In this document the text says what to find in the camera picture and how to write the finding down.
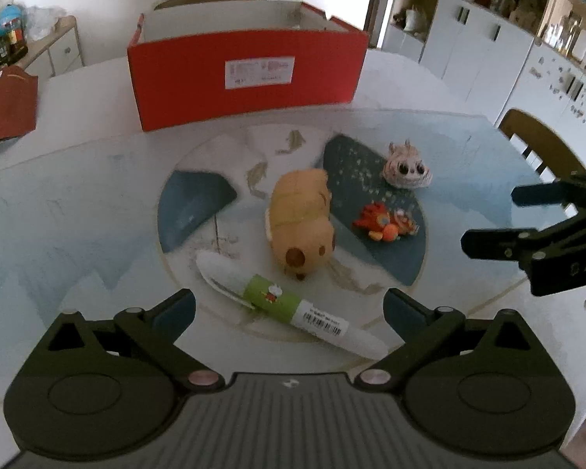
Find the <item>green white wrapped pen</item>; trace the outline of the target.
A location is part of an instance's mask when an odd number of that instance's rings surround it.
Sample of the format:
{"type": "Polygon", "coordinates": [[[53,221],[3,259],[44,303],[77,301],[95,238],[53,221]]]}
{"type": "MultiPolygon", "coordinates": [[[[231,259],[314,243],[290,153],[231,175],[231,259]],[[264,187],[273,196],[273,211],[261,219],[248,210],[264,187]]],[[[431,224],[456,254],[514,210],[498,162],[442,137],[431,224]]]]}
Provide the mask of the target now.
{"type": "Polygon", "coordinates": [[[201,250],[196,265],[205,283],[246,308],[309,333],[318,340],[368,360],[388,355],[387,345],[349,321],[317,308],[260,274],[251,273],[229,257],[201,250]]]}

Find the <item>orange fish toy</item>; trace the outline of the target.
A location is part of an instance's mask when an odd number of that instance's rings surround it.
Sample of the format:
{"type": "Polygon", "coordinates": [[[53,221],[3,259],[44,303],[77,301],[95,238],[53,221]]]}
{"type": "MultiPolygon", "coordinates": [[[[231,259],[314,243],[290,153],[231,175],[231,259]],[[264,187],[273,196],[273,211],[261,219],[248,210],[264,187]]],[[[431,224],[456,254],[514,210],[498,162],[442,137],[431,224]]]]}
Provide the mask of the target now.
{"type": "Polygon", "coordinates": [[[419,226],[403,209],[389,209],[382,202],[366,204],[352,226],[374,242],[395,242],[402,236],[415,236],[419,226]]]}

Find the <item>white sideboard cabinet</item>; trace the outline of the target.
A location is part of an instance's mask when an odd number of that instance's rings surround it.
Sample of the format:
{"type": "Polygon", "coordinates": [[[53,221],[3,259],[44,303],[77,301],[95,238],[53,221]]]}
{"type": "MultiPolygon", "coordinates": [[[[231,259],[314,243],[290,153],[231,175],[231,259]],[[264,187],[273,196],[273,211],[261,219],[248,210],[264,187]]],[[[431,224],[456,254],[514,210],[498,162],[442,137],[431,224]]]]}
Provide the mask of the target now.
{"type": "Polygon", "coordinates": [[[15,66],[40,82],[83,67],[76,17],[60,17],[48,35],[29,41],[22,51],[26,55],[16,57],[15,66]]]}

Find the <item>blue globe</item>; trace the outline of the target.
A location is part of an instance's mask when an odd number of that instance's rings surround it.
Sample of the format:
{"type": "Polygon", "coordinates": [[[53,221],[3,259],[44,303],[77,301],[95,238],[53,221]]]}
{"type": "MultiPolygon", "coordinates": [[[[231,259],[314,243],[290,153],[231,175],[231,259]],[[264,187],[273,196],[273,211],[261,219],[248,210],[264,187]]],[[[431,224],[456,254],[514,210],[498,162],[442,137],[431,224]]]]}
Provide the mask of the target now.
{"type": "Polygon", "coordinates": [[[7,4],[0,10],[0,36],[11,30],[22,28],[22,9],[15,4],[7,4]]]}

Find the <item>red cardboard box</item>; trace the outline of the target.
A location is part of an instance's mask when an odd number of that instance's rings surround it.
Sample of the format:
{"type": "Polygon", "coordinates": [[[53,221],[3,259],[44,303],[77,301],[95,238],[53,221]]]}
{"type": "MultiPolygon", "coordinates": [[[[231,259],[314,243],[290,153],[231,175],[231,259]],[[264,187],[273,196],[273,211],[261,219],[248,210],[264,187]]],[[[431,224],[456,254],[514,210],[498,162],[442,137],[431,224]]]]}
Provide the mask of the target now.
{"type": "Polygon", "coordinates": [[[347,104],[367,46],[363,31],[302,1],[195,3],[140,15],[127,56],[141,128],[347,104]]]}

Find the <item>white wall cabinet unit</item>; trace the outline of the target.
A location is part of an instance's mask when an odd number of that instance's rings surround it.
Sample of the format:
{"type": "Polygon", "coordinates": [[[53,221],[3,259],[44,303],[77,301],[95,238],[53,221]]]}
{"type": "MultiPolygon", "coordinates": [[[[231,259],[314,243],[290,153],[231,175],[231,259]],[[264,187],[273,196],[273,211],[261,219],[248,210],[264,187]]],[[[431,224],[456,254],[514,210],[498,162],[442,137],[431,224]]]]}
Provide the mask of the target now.
{"type": "Polygon", "coordinates": [[[368,23],[490,123],[521,110],[586,166],[586,0],[372,0],[368,23]]]}

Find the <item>tan capybara plush toy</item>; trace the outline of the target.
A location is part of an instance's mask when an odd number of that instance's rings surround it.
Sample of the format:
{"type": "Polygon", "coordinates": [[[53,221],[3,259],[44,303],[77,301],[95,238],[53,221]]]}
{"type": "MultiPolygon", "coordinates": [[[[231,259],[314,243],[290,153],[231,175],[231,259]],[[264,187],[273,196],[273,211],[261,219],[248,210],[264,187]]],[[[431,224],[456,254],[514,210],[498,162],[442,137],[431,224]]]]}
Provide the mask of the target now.
{"type": "Polygon", "coordinates": [[[332,194],[321,168],[282,175],[266,210],[266,237],[282,271],[303,281],[324,267],[335,249],[332,194]]]}

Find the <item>white monster face plush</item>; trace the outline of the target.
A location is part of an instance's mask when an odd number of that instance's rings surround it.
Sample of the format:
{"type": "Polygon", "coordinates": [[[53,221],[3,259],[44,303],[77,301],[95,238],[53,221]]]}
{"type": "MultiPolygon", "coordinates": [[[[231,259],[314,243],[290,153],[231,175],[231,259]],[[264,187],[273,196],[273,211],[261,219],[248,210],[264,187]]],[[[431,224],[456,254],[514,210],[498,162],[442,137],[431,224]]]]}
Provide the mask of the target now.
{"type": "Polygon", "coordinates": [[[432,172],[421,158],[418,148],[406,140],[391,143],[381,177],[394,188],[426,188],[432,182],[432,172]]]}

